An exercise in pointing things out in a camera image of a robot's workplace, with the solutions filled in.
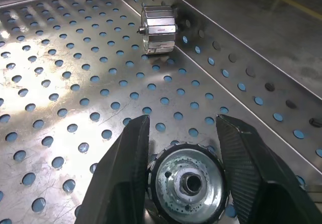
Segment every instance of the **yellow line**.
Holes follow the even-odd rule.
[[[309,14],[309,15],[311,15],[312,17],[315,17],[317,19],[322,20],[322,15],[321,14],[319,14],[319,13],[317,13],[317,12],[315,12],[315,11],[313,11],[313,10],[311,10],[311,9],[309,9],[309,8],[307,8],[307,7],[301,5],[301,4],[299,4],[299,3],[297,3],[297,2],[295,2],[293,0],[281,0],[281,1],[296,7],[297,9],[299,9],[299,10],[301,10],[301,11],[303,11],[303,12]]]

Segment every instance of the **perforated metal tray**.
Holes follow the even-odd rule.
[[[215,57],[207,62],[214,77],[180,48],[144,55],[140,18],[123,0],[31,0],[2,8],[0,20],[1,224],[73,223],[95,164],[142,114],[151,116],[151,155],[176,141],[218,150],[214,119],[224,113],[255,126],[297,175],[321,182],[309,160],[223,86]]]

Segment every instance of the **metal rotor part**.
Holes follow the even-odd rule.
[[[148,193],[170,223],[214,223],[228,203],[224,170],[208,147],[179,143],[149,164]]]
[[[162,54],[173,51],[176,39],[175,15],[170,6],[144,6],[141,27],[146,54]]]

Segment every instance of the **metal hub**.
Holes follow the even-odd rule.
[[[178,144],[150,164],[149,193],[165,219],[208,223],[219,219],[227,200],[218,158],[200,145]]]
[[[173,51],[176,39],[175,16],[170,6],[145,6],[141,13],[144,52],[161,54]]]

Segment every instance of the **center bore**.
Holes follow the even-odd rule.
[[[185,173],[182,176],[182,188],[190,196],[194,196],[199,193],[202,187],[202,182],[199,175],[194,173]]]

